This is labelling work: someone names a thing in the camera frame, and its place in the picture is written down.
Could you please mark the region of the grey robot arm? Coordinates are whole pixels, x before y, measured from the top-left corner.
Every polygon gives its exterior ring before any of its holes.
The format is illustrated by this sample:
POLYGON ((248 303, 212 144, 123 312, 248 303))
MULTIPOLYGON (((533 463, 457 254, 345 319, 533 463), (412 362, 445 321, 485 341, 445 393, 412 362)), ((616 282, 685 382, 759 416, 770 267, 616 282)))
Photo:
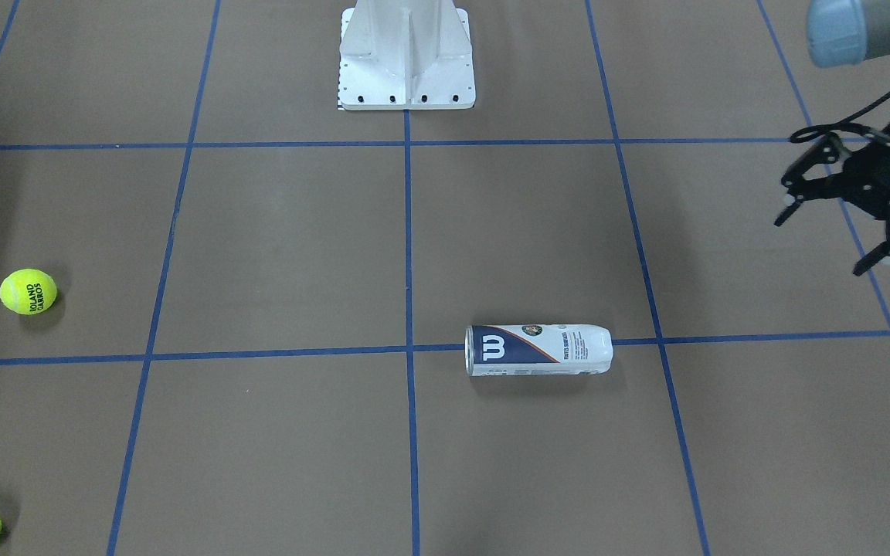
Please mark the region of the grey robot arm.
MULTIPOLYGON (((813 1, 807 42, 820 68, 890 56, 890 1, 813 1)), ((856 276, 890 261, 890 122, 873 129, 861 123, 865 114, 861 109, 791 134, 789 141, 809 147, 782 175, 786 207, 776 218, 783 225, 804 203, 840 199, 883 222, 885 239, 854 265, 856 276)))

